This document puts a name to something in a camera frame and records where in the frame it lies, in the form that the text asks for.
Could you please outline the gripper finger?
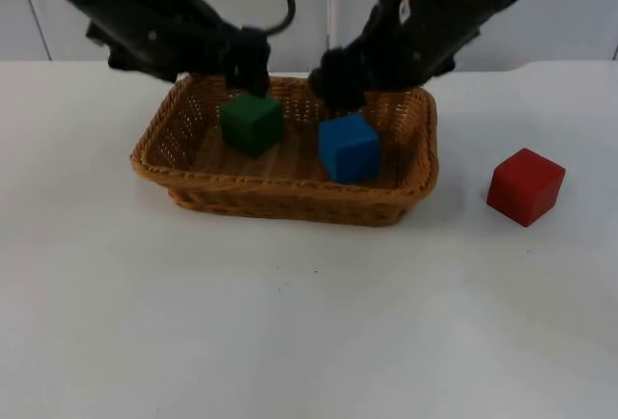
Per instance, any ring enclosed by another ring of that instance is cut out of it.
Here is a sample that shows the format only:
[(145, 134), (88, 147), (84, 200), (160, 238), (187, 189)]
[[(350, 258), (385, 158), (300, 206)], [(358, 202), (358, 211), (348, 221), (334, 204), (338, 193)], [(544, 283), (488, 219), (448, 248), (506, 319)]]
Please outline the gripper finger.
[(323, 102), (328, 116), (348, 115), (365, 105), (365, 95), (363, 92), (332, 90), (324, 93)]
[(269, 89), (269, 74), (262, 66), (232, 66), (225, 71), (225, 80), (228, 88), (244, 90), (258, 98), (263, 98)]

